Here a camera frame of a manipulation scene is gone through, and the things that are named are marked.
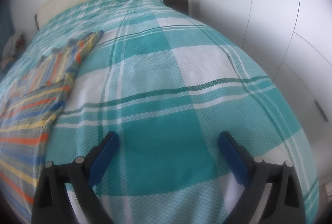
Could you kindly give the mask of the striped knit sweater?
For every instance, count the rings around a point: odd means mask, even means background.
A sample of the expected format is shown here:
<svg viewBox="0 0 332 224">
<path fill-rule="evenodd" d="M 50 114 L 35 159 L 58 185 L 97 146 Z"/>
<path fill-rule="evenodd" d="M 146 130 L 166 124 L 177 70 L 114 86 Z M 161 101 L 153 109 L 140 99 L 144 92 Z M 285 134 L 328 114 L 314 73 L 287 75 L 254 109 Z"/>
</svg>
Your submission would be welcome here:
<svg viewBox="0 0 332 224">
<path fill-rule="evenodd" d="M 75 75 L 102 30 L 54 49 L 14 82 L 1 101 L 1 192 L 13 206 L 31 206 L 50 128 L 63 111 Z"/>
</svg>

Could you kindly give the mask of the pile of clothes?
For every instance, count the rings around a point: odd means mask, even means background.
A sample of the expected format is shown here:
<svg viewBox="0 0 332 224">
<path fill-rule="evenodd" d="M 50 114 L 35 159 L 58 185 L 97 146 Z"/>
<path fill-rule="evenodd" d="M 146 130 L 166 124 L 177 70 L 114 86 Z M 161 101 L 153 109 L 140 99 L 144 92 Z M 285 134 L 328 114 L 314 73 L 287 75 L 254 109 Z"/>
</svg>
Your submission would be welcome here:
<svg viewBox="0 0 332 224">
<path fill-rule="evenodd" d="M 22 33 L 18 32 L 11 36 L 3 48 L 1 69 L 7 73 L 14 63 L 26 50 L 26 41 Z"/>
</svg>

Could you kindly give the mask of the teal plaid bed cover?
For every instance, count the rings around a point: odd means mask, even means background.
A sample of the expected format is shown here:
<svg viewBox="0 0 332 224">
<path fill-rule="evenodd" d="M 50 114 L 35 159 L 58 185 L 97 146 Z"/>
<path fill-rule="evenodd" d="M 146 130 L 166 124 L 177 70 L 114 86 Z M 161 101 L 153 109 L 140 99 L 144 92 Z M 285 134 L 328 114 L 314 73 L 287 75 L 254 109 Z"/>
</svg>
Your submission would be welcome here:
<svg viewBox="0 0 332 224">
<path fill-rule="evenodd" d="M 222 223 L 243 191 L 218 149 L 228 131 L 253 156 L 293 163 L 314 222 L 314 158 L 281 92 L 238 46 L 163 0 L 92 0 L 60 13 L 10 68 L 1 101 L 42 57 L 99 30 L 44 163 L 71 162 L 114 131 L 120 147 L 95 192 L 115 223 Z"/>
</svg>

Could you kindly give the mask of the white wardrobe doors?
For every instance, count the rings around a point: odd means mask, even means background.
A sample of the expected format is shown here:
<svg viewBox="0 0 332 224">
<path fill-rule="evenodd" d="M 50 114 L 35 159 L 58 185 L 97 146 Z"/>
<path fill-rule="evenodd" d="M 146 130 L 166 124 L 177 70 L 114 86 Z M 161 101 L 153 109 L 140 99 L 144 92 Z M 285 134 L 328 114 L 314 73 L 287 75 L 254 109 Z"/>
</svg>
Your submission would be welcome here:
<svg viewBox="0 0 332 224">
<path fill-rule="evenodd" d="M 256 61 L 297 116 L 320 184 L 331 180 L 331 0 L 192 0 L 193 16 Z"/>
</svg>

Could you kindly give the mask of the dark wooden nightstand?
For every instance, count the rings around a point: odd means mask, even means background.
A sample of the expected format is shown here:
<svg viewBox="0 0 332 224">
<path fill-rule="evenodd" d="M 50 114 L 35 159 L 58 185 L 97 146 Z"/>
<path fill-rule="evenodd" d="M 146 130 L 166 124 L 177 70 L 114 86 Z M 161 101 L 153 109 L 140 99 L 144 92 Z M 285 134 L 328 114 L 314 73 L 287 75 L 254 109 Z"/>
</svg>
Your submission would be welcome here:
<svg viewBox="0 0 332 224">
<path fill-rule="evenodd" d="M 163 0 L 164 5 L 184 15 L 189 15 L 188 0 Z"/>
</svg>

